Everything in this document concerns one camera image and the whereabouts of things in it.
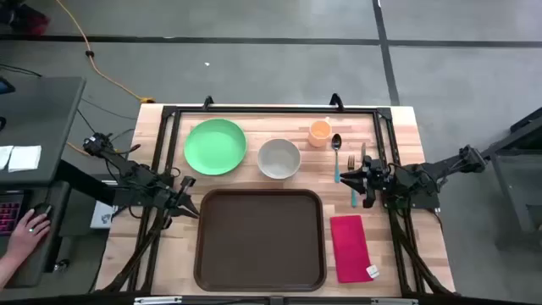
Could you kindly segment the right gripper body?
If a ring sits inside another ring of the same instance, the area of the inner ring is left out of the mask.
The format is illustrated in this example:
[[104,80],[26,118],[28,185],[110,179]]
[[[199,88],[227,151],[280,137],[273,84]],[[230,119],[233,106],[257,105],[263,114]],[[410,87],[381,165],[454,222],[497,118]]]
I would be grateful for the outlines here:
[[383,191],[390,183],[390,166],[366,155],[362,159],[362,172],[362,186],[366,195],[362,205],[371,208],[376,201],[376,191]]

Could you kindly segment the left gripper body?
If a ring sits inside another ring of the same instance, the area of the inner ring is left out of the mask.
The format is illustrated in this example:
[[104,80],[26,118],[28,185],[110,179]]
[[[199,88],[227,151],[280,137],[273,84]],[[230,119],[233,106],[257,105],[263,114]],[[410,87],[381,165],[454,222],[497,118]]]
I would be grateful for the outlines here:
[[192,202],[191,194],[187,192],[189,188],[194,186],[196,179],[191,176],[185,176],[180,183],[180,190],[175,192],[170,188],[164,189],[162,194],[164,194],[164,202],[162,205],[159,205],[160,208],[165,208],[168,213],[169,210],[173,210],[182,204],[187,204]]

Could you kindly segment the blue-handled fork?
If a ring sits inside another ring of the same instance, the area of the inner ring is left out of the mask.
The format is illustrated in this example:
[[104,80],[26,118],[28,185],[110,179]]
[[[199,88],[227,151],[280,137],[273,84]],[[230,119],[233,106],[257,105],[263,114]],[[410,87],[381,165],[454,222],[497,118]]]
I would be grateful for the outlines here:
[[[348,157],[347,169],[349,171],[353,171],[355,169],[355,156],[354,155],[350,155]],[[354,189],[351,189],[351,206],[353,208],[357,207],[357,195],[356,195],[356,192],[355,192]]]

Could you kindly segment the blue-handled spoon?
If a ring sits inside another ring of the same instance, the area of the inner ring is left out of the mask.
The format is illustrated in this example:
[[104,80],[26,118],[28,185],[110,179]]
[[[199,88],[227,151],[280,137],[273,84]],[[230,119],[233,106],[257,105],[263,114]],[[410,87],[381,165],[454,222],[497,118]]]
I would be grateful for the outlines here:
[[335,183],[340,182],[340,169],[339,169],[339,150],[342,145],[342,139],[340,134],[334,134],[331,139],[331,147],[335,152]]

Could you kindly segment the orange ribbed cup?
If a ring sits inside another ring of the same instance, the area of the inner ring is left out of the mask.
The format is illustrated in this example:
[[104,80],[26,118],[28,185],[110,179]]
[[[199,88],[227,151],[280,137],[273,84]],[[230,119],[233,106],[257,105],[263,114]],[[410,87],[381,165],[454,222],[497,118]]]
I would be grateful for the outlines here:
[[331,134],[332,126],[329,117],[316,120],[309,127],[308,142],[313,147],[324,147]]

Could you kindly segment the red cloth napkin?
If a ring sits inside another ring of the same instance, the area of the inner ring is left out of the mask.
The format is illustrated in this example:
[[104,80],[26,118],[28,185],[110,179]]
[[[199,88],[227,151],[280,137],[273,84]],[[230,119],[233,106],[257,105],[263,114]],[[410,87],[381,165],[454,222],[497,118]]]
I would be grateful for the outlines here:
[[379,270],[369,257],[362,217],[332,217],[330,226],[338,282],[363,283],[379,277]]

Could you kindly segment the green plate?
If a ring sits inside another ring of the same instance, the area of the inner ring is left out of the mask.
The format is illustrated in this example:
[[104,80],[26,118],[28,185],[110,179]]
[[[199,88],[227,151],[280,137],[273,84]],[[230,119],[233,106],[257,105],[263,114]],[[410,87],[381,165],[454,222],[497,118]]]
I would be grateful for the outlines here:
[[244,159],[247,139],[243,129],[228,119],[208,119],[186,137],[186,162],[202,175],[223,175]]

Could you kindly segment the grey bowl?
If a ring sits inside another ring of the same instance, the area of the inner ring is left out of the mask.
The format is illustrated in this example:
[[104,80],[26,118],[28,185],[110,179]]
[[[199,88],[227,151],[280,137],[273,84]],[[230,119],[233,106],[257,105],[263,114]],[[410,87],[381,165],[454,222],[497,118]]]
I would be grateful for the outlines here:
[[300,168],[301,152],[289,140],[272,139],[266,141],[258,150],[257,166],[271,179],[287,179]]

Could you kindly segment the person's forearm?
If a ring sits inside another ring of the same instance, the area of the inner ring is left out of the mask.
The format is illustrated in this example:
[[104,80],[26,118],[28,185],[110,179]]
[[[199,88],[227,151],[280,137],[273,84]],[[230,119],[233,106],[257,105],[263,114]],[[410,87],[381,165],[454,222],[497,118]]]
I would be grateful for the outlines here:
[[13,254],[5,254],[0,258],[0,291],[8,284],[24,261],[22,257]]

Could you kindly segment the brown plastic tray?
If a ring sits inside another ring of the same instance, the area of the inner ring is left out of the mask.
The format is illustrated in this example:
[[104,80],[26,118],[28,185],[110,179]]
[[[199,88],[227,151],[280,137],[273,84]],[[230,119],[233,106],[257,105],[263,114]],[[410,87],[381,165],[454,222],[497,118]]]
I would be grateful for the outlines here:
[[193,274],[204,291],[316,291],[327,276],[320,197],[307,189],[210,191]]

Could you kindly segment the white box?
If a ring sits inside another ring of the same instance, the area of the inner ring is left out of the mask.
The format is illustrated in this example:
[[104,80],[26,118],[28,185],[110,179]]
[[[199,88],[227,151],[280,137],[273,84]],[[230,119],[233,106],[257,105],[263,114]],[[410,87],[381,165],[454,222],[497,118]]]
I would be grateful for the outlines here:
[[109,206],[103,202],[96,201],[90,228],[93,230],[108,230],[111,227],[113,215],[117,210],[116,206]]

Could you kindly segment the person's hand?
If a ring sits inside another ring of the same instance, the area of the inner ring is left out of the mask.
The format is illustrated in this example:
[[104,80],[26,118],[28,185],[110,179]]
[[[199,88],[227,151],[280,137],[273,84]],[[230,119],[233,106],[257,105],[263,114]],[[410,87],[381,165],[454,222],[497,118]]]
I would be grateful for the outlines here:
[[32,254],[49,230],[50,220],[47,218],[47,214],[36,214],[34,209],[30,209],[21,218],[9,237],[4,257],[22,263]]

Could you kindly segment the white paper sheet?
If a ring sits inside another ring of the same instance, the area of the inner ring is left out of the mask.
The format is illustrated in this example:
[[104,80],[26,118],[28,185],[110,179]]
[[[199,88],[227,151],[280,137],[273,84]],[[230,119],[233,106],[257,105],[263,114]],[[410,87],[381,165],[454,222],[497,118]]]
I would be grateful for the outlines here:
[[9,172],[38,169],[41,146],[14,147],[8,162]]
[[10,159],[13,146],[0,146],[0,171],[4,170]]

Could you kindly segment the grey desk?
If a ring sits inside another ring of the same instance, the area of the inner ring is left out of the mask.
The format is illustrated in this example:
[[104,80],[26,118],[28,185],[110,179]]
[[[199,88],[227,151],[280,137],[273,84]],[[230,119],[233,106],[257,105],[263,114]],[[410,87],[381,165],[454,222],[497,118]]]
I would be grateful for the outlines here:
[[53,270],[60,247],[60,223],[71,188],[55,180],[58,165],[77,114],[86,81],[80,77],[29,78],[14,80],[15,91],[0,95],[0,147],[41,147],[36,169],[10,173],[0,170],[0,203],[19,204],[19,214],[39,204],[50,207],[50,231],[20,265],[6,287],[28,288],[40,284]]

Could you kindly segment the silver metal bracket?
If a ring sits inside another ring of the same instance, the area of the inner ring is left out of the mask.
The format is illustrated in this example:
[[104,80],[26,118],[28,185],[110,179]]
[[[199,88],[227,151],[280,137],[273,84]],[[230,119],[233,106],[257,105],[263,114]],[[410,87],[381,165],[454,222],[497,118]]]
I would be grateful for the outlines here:
[[417,299],[396,298],[396,297],[378,297],[372,298],[371,305],[419,305]]
[[178,305],[182,302],[182,296],[137,297],[133,305]]

